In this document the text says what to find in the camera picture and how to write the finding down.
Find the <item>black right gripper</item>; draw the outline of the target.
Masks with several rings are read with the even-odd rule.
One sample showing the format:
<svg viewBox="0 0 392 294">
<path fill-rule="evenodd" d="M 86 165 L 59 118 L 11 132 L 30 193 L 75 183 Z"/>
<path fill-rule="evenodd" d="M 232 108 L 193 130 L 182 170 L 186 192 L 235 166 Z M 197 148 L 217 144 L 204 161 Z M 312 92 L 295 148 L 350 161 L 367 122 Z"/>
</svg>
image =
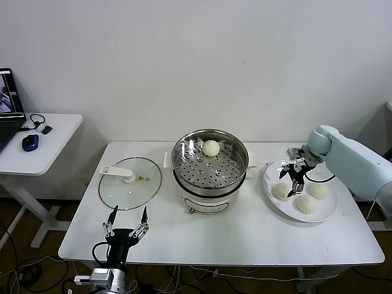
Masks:
<svg viewBox="0 0 392 294">
<path fill-rule="evenodd" d="M 313 160 L 306 159 L 296 159 L 293 163 L 282 166 L 279 179 L 282 179 L 285 175 L 289 175 L 292 180 L 292 189 L 287 194 L 288 197 L 302 193 L 304 189 L 304 176 L 315 167 L 316 163 Z"/>
</svg>

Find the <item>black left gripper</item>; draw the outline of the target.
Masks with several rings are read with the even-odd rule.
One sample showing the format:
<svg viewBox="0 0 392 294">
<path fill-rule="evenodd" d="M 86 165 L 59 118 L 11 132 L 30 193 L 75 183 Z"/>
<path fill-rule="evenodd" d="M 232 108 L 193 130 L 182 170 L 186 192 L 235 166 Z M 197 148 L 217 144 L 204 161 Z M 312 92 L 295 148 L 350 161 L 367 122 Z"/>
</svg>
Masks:
<svg viewBox="0 0 392 294">
<path fill-rule="evenodd" d="M 105 237 L 109 245 L 108 257 L 105 265 L 109 268 L 125 268 L 129 249 L 139 243 L 149 230 L 147 207 L 144 207 L 140 224 L 133 230 L 116 228 L 113 230 L 118 205 L 109 214 L 106 222 L 102 223 Z"/>
</svg>

